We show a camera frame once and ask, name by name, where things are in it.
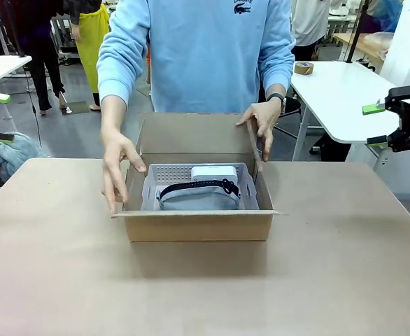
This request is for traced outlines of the person's left hand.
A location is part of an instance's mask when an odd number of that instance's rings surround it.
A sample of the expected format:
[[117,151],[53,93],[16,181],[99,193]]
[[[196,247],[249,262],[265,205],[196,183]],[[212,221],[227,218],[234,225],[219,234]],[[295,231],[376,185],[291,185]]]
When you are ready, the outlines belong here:
[[263,139],[262,159],[267,162],[274,141],[273,128],[282,111],[282,101],[273,97],[269,101],[251,104],[242,115],[237,126],[248,122],[251,118],[257,121],[257,136]]

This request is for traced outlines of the person's right hand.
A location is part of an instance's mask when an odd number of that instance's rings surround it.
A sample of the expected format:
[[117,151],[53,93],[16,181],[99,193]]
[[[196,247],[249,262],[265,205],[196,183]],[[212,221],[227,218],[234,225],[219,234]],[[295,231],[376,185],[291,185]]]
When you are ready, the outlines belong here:
[[136,152],[134,144],[117,129],[103,129],[101,140],[104,145],[103,175],[104,196],[112,214],[117,212],[116,203],[120,198],[126,202],[129,198],[120,162],[127,158],[139,173],[146,172],[146,165]]

